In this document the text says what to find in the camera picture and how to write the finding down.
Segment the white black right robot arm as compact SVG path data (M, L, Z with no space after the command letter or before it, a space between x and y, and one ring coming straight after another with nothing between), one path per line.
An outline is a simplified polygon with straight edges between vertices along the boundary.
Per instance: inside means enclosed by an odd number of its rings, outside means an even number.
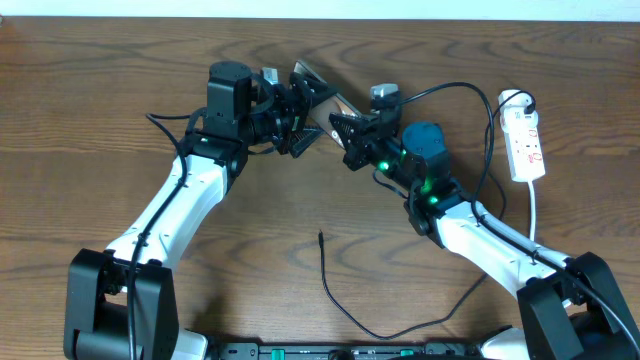
M399 114L332 114L329 122L350 169L373 165L406 189L404 207L418 234L471 261L516 299L522 326L482 341L479 355L638 358L639 329L606 262L547 248L487 212L452 176L441 128L419 122L400 131Z

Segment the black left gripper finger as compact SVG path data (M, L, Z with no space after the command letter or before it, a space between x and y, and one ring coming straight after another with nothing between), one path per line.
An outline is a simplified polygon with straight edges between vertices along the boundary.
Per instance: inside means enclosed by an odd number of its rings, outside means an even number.
M306 126L302 131L292 135L288 150L293 158L300 157L325 132L320 127Z
M311 76L292 72L289 84L297 104L314 108L338 93L338 89Z

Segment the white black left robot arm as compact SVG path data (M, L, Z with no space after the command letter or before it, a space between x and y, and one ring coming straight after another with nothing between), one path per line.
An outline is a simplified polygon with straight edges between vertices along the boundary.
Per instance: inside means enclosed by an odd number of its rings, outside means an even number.
M311 74L254 73L233 61L209 68L207 103L171 136L175 160L134 223L105 250L82 249L69 266L63 351L68 359L208 359L207 336L178 319L174 272L207 214L230 191L251 147L300 156L318 130L310 111L336 95Z

